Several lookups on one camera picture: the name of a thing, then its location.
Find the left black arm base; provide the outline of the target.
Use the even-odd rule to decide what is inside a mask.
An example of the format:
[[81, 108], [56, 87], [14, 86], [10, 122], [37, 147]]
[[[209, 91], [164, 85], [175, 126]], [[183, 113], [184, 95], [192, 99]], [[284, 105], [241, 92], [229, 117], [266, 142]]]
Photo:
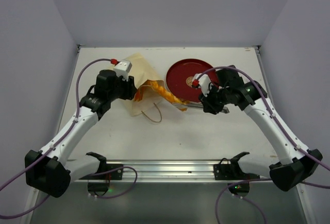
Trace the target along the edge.
[[89, 152], [86, 153], [88, 156], [92, 156], [99, 160], [100, 165], [98, 167], [97, 173], [103, 173], [112, 169], [117, 169], [113, 173], [108, 173], [104, 175], [98, 175], [98, 176], [86, 176], [86, 179], [93, 179], [93, 180], [104, 180], [103, 183], [88, 183], [87, 184], [87, 190], [91, 195], [96, 196], [104, 196], [109, 190], [110, 190], [110, 181], [111, 178], [114, 180], [121, 180], [122, 178], [122, 172], [119, 169], [119, 167], [123, 166], [123, 164], [107, 164], [107, 159], [95, 152]]

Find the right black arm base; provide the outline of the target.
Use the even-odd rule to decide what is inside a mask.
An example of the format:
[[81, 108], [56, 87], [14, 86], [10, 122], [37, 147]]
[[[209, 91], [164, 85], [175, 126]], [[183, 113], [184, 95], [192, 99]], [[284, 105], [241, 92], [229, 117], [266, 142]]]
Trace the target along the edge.
[[[244, 173], [238, 162], [241, 158], [244, 158], [250, 154], [249, 152], [241, 152], [231, 159], [222, 158], [218, 163], [213, 165], [213, 174], [215, 180], [250, 180], [260, 179], [259, 175], [252, 173]], [[229, 191], [239, 197], [245, 197], [250, 191], [249, 183], [240, 183], [236, 186], [231, 186]]]

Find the beige paper bag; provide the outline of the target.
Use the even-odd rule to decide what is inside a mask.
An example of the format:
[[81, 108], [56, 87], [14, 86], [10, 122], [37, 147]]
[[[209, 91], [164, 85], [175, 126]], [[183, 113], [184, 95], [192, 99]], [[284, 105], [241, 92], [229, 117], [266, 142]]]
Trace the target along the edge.
[[[152, 123], [160, 123], [162, 114], [158, 104], [162, 101], [162, 97], [150, 86], [150, 81], [155, 81], [161, 87], [164, 86], [164, 81], [140, 53], [135, 53], [126, 60], [132, 63], [129, 74], [134, 77], [137, 92], [133, 100], [124, 100], [123, 105], [131, 116], [143, 115]], [[156, 118], [147, 115], [147, 111], [152, 108], [158, 111]]]

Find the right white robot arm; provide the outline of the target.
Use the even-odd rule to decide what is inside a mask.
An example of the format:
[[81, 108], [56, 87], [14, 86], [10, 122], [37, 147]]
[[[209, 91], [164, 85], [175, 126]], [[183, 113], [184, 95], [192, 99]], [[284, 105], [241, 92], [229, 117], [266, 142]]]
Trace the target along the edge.
[[227, 105], [243, 111], [262, 131], [276, 153], [274, 162], [261, 156], [241, 152], [213, 166], [218, 174], [230, 180], [247, 175], [269, 177], [282, 191], [287, 192], [310, 177], [322, 163], [323, 155], [309, 149], [292, 132], [272, 105], [263, 87], [235, 66], [214, 67], [218, 82], [208, 76], [209, 70], [195, 74], [192, 87], [201, 89], [199, 100], [203, 111], [210, 114], [227, 113]]

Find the metal tongs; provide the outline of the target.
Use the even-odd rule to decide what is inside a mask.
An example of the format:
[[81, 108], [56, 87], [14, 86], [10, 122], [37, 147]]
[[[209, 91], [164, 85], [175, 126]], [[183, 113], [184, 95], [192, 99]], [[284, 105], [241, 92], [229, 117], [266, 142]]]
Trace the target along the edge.
[[[195, 102], [190, 102], [187, 104], [180, 104], [180, 103], [172, 103], [173, 106], [175, 106], [178, 109], [184, 109], [184, 108], [195, 108], [195, 109], [203, 109], [203, 105], [201, 103], [195, 103]], [[224, 107], [221, 113], [228, 114], [229, 109], [227, 107]]]

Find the braided fake bread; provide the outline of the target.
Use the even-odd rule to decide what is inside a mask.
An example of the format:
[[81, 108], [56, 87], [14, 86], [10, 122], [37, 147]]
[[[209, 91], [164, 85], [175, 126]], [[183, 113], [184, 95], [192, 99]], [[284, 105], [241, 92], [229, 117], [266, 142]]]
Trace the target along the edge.
[[174, 107], [181, 111], [186, 111], [187, 107], [185, 107], [185, 104], [187, 102], [180, 100], [175, 95], [173, 95], [171, 92], [169, 92], [165, 87], [163, 87], [161, 84], [158, 83], [156, 80], [147, 80], [146, 84], [149, 85], [154, 92], [156, 92], [159, 96], [164, 98], [167, 102], [172, 104]]

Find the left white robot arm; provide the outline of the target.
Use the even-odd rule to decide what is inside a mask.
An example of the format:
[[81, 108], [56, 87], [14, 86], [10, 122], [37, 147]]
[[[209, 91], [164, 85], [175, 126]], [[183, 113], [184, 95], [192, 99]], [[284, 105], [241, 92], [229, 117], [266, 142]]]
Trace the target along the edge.
[[110, 110], [113, 101], [132, 100], [136, 91], [133, 76], [113, 70], [100, 71], [95, 85], [78, 103], [68, 123], [39, 151], [26, 154], [27, 185], [58, 198], [71, 183], [82, 178], [101, 179], [109, 175], [112, 180], [121, 180], [126, 166], [110, 166], [100, 154], [88, 152], [73, 161], [69, 157], [84, 135]]

